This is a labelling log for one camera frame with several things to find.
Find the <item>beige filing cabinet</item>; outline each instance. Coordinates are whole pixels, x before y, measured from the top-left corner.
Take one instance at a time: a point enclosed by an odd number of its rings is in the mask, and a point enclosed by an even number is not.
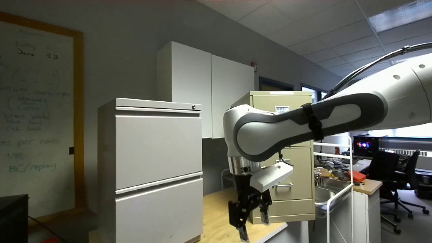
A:
[[[243,104],[264,111],[294,110],[312,101],[311,92],[304,91],[250,91],[232,106]],[[293,174],[270,189],[273,204],[269,208],[271,223],[306,221],[315,219],[314,151],[313,141],[293,144],[282,150],[283,158],[294,165]],[[261,162],[261,166],[275,164],[277,154]],[[261,224],[260,211],[251,213],[251,221]]]

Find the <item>fire alarm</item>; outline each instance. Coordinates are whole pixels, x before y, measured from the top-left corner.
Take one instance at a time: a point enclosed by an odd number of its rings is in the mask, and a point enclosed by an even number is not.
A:
[[[258,64],[256,62],[251,62],[251,67],[254,67],[254,72],[258,72]]]

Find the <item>ceiling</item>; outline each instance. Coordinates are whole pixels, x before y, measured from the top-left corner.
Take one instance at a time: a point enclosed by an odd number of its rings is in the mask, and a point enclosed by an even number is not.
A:
[[[432,41],[432,18],[377,34],[366,20],[413,0],[202,0],[202,4],[289,50],[345,76],[405,45]],[[397,61],[432,49],[415,51]],[[391,66],[386,61],[359,75]]]

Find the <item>drawer handle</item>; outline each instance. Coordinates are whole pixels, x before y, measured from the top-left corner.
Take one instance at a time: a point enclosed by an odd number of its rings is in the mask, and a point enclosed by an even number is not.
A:
[[[279,184],[276,184],[276,187],[292,187],[292,186],[293,186],[292,183],[287,184],[287,185],[279,185]]]

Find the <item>office chair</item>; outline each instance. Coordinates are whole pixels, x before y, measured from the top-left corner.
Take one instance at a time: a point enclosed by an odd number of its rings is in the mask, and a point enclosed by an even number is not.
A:
[[[400,205],[401,207],[403,207],[405,210],[408,211],[408,218],[411,219],[414,218],[413,211],[408,209],[404,204],[421,208],[424,214],[429,214],[429,210],[427,210],[425,206],[400,200],[397,190],[415,190],[419,187],[419,182],[417,181],[417,177],[416,177],[416,166],[417,166],[417,160],[419,158],[419,155],[420,155],[420,150],[415,151],[409,158],[405,166],[405,169],[403,171],[396,171],[395,180],[398,182],[398,187],[395,192],[396,200],[394,201],[394,208],[397,209],[398,205]]]
[[[371,164],[369,165],[368,178],[383,183],[380,188],[380,198],[391,198],[393,196],[392,192],[396,191],[397,182],[394,178],[398,160],[399,154],[384,151],[378,151],[372,158]],[[397,225],[382,214],[393,216],[396,222],[400,222],[400,218],[398,218],[396,214],[381,211],[381,220],[393,226],[394,233],[400,234],[401,230],[397,228]]]

